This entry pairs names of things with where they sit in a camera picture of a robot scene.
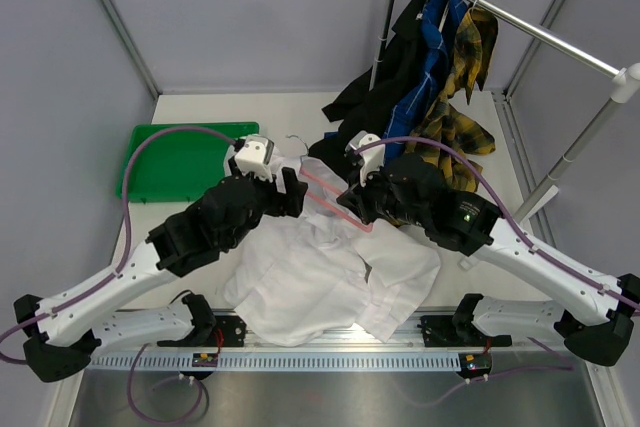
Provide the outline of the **pink hanger with metal hook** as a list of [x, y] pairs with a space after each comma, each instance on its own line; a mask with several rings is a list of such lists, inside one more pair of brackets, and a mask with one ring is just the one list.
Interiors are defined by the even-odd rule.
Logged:
[[[331, 185], [321, 177], [318, 177], [314, 173], [308, 171], [304, 167], [304, 165], [301, 165], [299, 172], [302, 176], [307, 177], [308, 179], [312, 180], [314, 183], [321, 186], [324, 191], [329, 191], [336, 195], [339, 195], [341, 193], [341, 191], [337, 187]], [[357, 227], [363, 232], [370, 233], [373, 230], [372, 224], [363, 224], [359, 219], [353, 217], [351, 214], [348, 214], [335, 201], [324, 199], [320, 195], [312, 191], [307, 191], [306, 195], [311, 199], [313, 199], [314, 201], [318, 202], [319, 204], [323, 205], [326, 209], [331, 210], [336, 216], [342, 218], [343, 220], [347, 221], [348, 223]]]

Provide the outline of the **white shirt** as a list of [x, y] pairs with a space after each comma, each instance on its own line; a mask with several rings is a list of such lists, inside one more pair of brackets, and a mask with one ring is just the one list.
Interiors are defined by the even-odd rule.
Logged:
[[[291, 167], [308, 191], [335, 201], [300, 174], [301, 165], [345, 190], [318, 159], [276, 155], [271, 170]], [[376, 336], [396, 330], [428, 297], [441, 259], [384, 220], [372, 225], [365, 233], [306, 195], [298, 218], [265, 216], [245, 238], [225, 300], [258, 336], [291, 336], [328, 321], [351, 321]]]

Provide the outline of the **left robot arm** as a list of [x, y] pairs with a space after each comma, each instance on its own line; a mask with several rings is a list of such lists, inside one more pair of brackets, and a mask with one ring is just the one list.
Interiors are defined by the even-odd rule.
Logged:
[[110, 351], [208, 343], [216, 319], [201, 294], [188, 294], [161, 308], [123, 307], [218, 261], [238, 247], [263, 216], [299, 217], [308, 186], [289, 167], [281, 174], [282, 188], [253, 175], [226, 177], [185, 211], [152, 229], [124, 264], [107, 267], [56, 296], [16, 300], [16, 319], [27, 336], [27, 366], [41, 381], [52, 383]]

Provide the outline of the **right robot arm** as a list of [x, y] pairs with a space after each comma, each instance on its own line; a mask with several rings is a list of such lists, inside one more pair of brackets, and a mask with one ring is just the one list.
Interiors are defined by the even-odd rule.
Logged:
[[546, 295], [508, 301], [468, 293], [452, 316], [454, 340], [479, 346], [495, 337], [562, 343], [571, 353], [611, 367], [628, 347], [639, 279], [586, 267], [518, 226], [493, 202], [448, 187], [439, 170], [410, 154], [381, 164], [372, 151], [350, 152], [348, 188], [338, 202], [363, 223], [378, 219], [421, 228], [439, 247], [504, 269]]

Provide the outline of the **black shirt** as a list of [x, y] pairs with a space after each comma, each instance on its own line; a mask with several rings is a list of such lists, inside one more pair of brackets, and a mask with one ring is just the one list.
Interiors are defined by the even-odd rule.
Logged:
[[381, 136], [393, 107], [419, 83], [426, 42], [418, 15], [427, 0], [411, 0], [392, 27], [393, 38], [378, 64], [376, 82], [370, 70], [353, 80], [335, 100], [322, 108], [325, 117], [337, 122], [337, 131], [309, 147], [309, 156], [321, 160], [346, 179], [351, 164], [345, 157], [347, 143], [359, 132]]

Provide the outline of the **yellow plaid shirt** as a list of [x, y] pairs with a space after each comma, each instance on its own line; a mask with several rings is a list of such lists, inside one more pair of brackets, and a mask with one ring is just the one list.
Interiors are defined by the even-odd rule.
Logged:
[[[494, 47], [498, 37], [498, 20], [487, 10], [475, 7], [464, 14], [458, 26], [452, 50], [452, 66], [444, 83], [429, 107], [425, 118], [413, 129], [413, 137], [435, 140], [460, 156], [489, 155], [496, 149], [493, 135], [478, 122], [456, 110], [450, 103], [460, 90], [470, 100], [475, 88], [482, 89], [488, 77]], [[446, 184], [459, 191], [475, 193], [479, 181], [472, 173], [482, 167], [459, 158], [439, 147], [409, 142], [407, 154], [418, 154], [441, 172]]]

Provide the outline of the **blue plaid shirt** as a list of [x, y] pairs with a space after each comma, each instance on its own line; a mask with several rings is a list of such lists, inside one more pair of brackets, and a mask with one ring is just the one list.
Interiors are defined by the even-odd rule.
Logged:
[[468, 7], [464, 0], [428, 0], [417, 15], [420, 40], [426, 52], [419, 61], [418, 77], [391, 110], [383, 138], [407, 136], [425, 118], [444, 87], [452, 62], [455, 31]]

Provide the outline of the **green plastic tray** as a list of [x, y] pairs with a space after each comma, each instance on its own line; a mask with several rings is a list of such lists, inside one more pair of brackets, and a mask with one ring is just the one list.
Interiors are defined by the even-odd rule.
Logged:
[[[158, 131], [181, 124], [141, 124], [130, 137], [124, 157], [121, 178], [116, 187], [122, 197], [122, 178], [133, 153], [143, 141]], [[192, 123], [213, 129], [237, 139], [260, 133], [255, 121]], [[190, 202], [198, 199], [228, 173], [224, 140], [202, 132], [181, 131], [154, 140], [138, 156], [128, 183], [128, 201], [131, 203]]]

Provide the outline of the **metal clothes rack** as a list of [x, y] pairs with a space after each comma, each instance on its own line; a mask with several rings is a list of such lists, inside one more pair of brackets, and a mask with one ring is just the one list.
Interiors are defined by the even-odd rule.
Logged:
[[610, 101], [615, 75], [639, 70], [639, 0], [482, 0], [497, 8], [498, 55], [483, 161], [513, 210], [545, 188], [531, 219], [543, 239], [608, 273], [639, 269], [639, 100]]

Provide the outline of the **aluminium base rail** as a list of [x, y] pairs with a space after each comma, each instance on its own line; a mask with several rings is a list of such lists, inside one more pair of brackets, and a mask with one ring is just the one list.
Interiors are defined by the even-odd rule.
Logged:
[[[505, 319], [492, 312], [488, 319], [480, 317], [476, 326], [472, 319], [463, 319], [457, 314], [416, 313], [405, 321], [413, 331], [429, 334], [437, 345], [444, 347], [509, 347], [515, 340], [531, 338], [557, 345], [563, 343], [554, 323], [560, 314], [548, 313], [545, 302], [534, 303], [534, 312], [529, 317], [514, 317], [507, 325]], [[178, 348], [200, 347], [244, 347], [246, 322], [232, 311], [215, 310], [210, 307], [196, 311], [182, 304], [170, 304], [153, 309], [121, 310], [108, 313], [92, 323], [90, 333], [97, 341], [94, 356], [112, 350], [133, 348], [145, 342]], [[277, 334], [259, 335], [258, 339], [277, 347], [306, 346], [326, 335], [340, 341], [356, 339], [360, 334], [377, 343], [385, 344], [393, 338], [395, 329], [373, 335], [351, 321], [328, 321], [314, 323], [307, 330], [296, 330], [291, 336]]]

